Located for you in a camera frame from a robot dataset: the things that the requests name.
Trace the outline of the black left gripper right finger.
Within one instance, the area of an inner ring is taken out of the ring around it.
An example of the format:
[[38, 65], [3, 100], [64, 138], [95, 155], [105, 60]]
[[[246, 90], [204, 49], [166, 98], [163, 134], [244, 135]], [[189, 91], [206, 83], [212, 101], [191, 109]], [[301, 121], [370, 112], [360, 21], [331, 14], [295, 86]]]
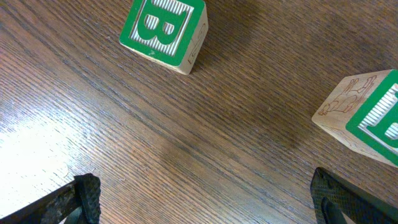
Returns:
[[310, 184], [317, 223], [397, 223], [397, 208], [325, 168]]

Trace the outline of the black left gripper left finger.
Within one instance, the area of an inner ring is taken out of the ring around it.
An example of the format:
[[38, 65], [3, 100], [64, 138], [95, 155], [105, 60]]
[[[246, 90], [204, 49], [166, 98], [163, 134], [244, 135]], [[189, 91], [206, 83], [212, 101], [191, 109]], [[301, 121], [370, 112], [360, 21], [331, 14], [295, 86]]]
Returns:
[[28, 206], [1, 218], [1, 223], [90, 223], [100, 222], [100, 178], [91, 173], [74, 180]]

